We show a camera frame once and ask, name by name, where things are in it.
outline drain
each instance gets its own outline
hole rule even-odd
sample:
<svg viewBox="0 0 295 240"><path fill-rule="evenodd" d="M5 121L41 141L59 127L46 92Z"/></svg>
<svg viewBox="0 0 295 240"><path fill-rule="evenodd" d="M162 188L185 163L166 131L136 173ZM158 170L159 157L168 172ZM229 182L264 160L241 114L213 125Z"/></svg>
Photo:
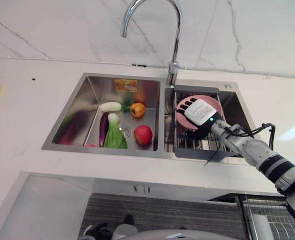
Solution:
<svg viewBox="0 0 295 240"><path fill-rule="evenodd" d="M133 133L133 128L128 125L128 124L124 124L124 123L120 123L119 125L117 125L119 127L119 129L122 132L122 135L125 139L128 139L132 133Z"/></svg>

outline marble backsplash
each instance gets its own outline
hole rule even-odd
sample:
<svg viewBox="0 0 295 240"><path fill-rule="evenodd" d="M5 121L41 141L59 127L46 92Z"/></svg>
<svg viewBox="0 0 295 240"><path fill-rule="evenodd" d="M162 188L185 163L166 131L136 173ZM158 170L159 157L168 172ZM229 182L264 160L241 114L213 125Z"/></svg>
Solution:
<svg viewBox="0 0 295 240"><path fill-rule="evenodd" d="M131 0L0 0L0 56L166 65L176 31L147 0L120 37ZM295 74L295 0L180 0L182 67Z"/></svg>

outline wire rack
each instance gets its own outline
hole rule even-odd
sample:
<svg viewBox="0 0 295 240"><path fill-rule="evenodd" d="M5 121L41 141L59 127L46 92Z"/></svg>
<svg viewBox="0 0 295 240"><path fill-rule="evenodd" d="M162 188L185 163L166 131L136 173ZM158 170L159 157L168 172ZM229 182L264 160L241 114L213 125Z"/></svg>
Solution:
<svg viewBox="0 0 295 240"><path fill-rule="evenodd" d="M173 108L176 108L176 105L179 104L179 102L187 97L190 97L192 95L198 95L198 93L191 94L189 93L182 93L182 92L174 92L174 106ZM220 97L218 94L204 94L208 95L215 100L217 100L220 104ZM209 133L207 137L205 137L202 140L195 140L187 136L187 129L183 127L182 125L177 123L176 116L174 114L174 122L175 122L175 128L174 128L174 147L175 148L185 148L185 149L199 149L199 150L205 150L205 151L216 151L220 147L219 140L215 137L214 134ZM225 146L222 146L219 151L228 151Z"/></svg>
<svg viewBox="0 0 295 240"><path fill-rule="evenodd" d="M253 223L254 215L267 217L274 240L295 240L295 219L288 213L285 204L286 199L283 197L246 197L243 201L245 219L248 226L253 226L251 235L254 240L261 240L258 239L258 229Z"/></svg>

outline chrome faucet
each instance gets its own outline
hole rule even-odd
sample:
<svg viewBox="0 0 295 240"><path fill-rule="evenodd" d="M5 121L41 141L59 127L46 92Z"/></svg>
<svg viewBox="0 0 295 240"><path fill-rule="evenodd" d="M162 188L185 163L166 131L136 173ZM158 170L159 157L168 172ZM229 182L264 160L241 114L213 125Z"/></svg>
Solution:
<svg viewBox="0 0 295 240"><path fill-rule="evenodd" d="M127 11L123 18L123 25L121 27L121 37L123 38L127 37L127 30L128 30L130 18L133 12L137 9L137 7L144 1L146 0L133 0L131 4L128 6ZM179 48L180 32L181 32L182 24L183 24L183 13L178 0L167 0L167 1L169 1L169 3L173 6L176 13L176 20L177 20L173 56L172 56L172 60L168 63L168 75L167 75L167 83L169 85L175 85L179 68L180 68L179 62L177 61L177 55L178 55L178 48Z"/></svg>

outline dish drying rack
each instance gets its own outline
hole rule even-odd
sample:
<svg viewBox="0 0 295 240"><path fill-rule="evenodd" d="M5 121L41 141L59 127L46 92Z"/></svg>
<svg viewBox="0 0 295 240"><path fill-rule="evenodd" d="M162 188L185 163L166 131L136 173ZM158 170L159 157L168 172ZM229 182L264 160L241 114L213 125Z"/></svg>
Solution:
<svg viewBox="0 0 295 240"><path fill-rule="evenodd" d="M285 204L285 197L245 195L242 205L252 240L260 240L259 229L253 224L254 215L266 216L274 240L295 240L295 219L289 214Z"/></svg>
<svg viewBox="0 0 295 240"><path fill-rule="evenodd" d="M196 140L187 136L185 127L177 122L176 107L179 102L194 95L207 95L217 100L223 107L220 100L220 90L215 87L190 87L176 85L173 91L173 120L174 120L174 153L178 158L192 158L208 160L212 156L213 162L221 161L226 157L240 157L225 146L220 147L219 139L212 133L207 137ZM224 109L222 118L226 121Z"/></svg>

